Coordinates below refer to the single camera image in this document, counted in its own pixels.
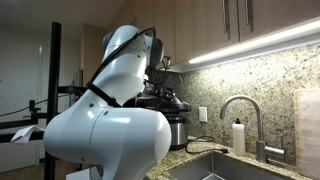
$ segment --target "black pole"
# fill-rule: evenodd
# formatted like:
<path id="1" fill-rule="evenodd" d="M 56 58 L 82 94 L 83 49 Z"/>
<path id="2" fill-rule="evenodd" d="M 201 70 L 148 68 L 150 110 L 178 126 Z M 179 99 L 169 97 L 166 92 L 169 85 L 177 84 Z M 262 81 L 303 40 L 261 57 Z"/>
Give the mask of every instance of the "black pole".
<path id="1" fill-rule="evenodd" d="M 47 106 L 47 125 L 57 115 L 58 111 L 58 87 L 60 70 L 60 45 L 61 45 L 61 24 L 52 23 L 51 48 L 50 48 L 50 68 L 49 68 L 49 89 Z M 46 152 L 44 179 L 55 179 L 55 157 Z"/>

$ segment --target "granite backsplash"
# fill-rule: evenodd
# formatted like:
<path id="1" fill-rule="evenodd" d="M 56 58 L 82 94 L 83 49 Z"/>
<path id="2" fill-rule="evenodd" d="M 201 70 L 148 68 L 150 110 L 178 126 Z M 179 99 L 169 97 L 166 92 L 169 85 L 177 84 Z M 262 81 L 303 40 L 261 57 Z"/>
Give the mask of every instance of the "granite backsplash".
<path id="1" fill-rule="evenodd" d="M 190 103 L 191 112 L 183 113 L 191 122 L 192 136 L 211 135 L 217 143 L 232 147 L 232 123 L 239 118 L 245 125 L 246 151 L 255 153 L 257 115 L 252 104 L 236 100 L 219 118 L 222 104 L 230 96 L 243 94 L 254 98 L 262 109 L 265 141 L 280 148 L 284 134 L 287 164 L 295 165 L 294 91 L 320 87 L 320 44 L 312 44 L 225 63 L 180 74 L 183 83 L 177 96 Z M 177 82 L 176 76 L 169 79 Z M 207 107 L 208 122 L 199 122 L 198 107 Z"/>

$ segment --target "dish soap bottle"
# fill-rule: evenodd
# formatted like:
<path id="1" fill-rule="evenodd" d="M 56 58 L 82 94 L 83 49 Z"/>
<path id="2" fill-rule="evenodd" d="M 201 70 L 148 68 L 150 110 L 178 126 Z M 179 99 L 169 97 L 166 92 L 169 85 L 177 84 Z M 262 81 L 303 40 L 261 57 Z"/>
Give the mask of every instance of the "dish soap bottle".
<path id="1" fill-rule="evenodd" d="M 233 150 L 237 155 L 244 155 L 245 149 L 245 139 L 244 139 L 244 125 L 241 124 L 239 118 L 236 122 L 232 124 L 233 129 Z"/>

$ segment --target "granite countertop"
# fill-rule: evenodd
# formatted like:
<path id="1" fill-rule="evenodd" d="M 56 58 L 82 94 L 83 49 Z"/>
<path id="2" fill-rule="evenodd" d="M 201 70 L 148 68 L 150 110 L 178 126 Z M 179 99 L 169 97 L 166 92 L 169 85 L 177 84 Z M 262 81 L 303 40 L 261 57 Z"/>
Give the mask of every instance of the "granite countertop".
<path id="1" fill-rule="evenodd" d="M 288 179 L 296 179 L 296 180 L 311 180 L 310 178 L 301 176 L 295 172 L 295 167 L 277 163 L 276 161 L 271 161 L 271 164 L 266 164 L 262 162 L 258 162 L 255 159 L 255 155 L 246 153 L 245 156 L 238 156 L 233 153 L 233 149 L 229 147 L 222 146 L 220 144 L 212 143 L 212 142 L 196 142 L 190 143 L 188 150 L 192 152 L 203 151 L 212 148 L 227 148 L 229 150 L 226 156 L 230 158 L 234 158 L 240 160 L 242 162 L 251 164 L 253 166 L 260 167 L 266 171 L 273 172 L 275 174 L 280 174 L 282 176 L 288 177 Z M 155 167 L 153 167 L 146 176 L 146 179 L 152 180 L 174 180 L 175 178 L 170 175 L 170 171 L 179 166 L 185 165 L 189 162 L 192 162 L 200 157 L 203 157 L 211 152 L 203 152 L 200 154 L 188 154 L 184 149 L 179 151 L 169 151 L 166 157 Z"/>

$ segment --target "sink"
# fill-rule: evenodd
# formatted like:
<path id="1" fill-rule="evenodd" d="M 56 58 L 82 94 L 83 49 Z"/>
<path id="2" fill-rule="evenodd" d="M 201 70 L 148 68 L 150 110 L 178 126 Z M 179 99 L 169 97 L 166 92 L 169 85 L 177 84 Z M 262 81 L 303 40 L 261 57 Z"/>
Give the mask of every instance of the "sink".
<path id="1" fill-rule="evenodd" d="M 170 174 L 178 180 L 290 179 L 215 152 L 175 168 Z"/>

